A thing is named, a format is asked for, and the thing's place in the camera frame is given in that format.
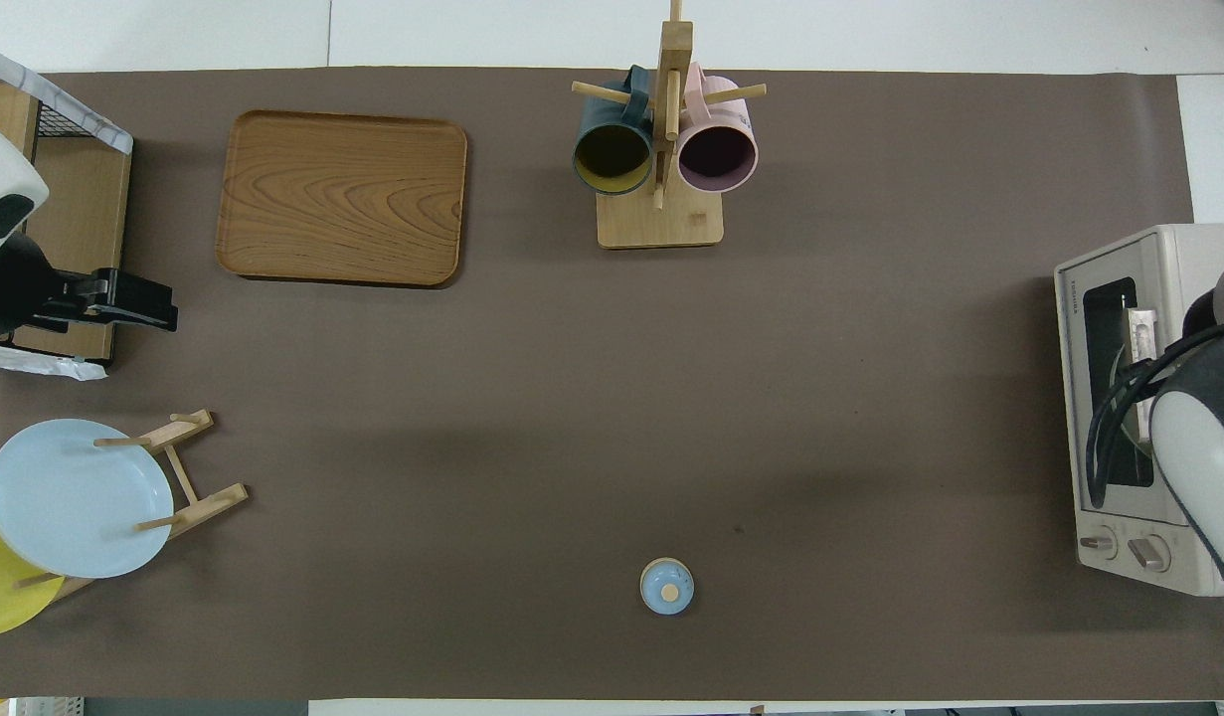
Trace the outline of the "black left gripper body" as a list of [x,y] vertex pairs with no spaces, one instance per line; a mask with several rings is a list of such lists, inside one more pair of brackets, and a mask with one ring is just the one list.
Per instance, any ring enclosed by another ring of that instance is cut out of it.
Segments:
[[24,233],[11,233],[0,248],[0,337],[22,326],[66,334],[69,323],[47,305],[62,297],[71,277],[73,272],[54,268]]

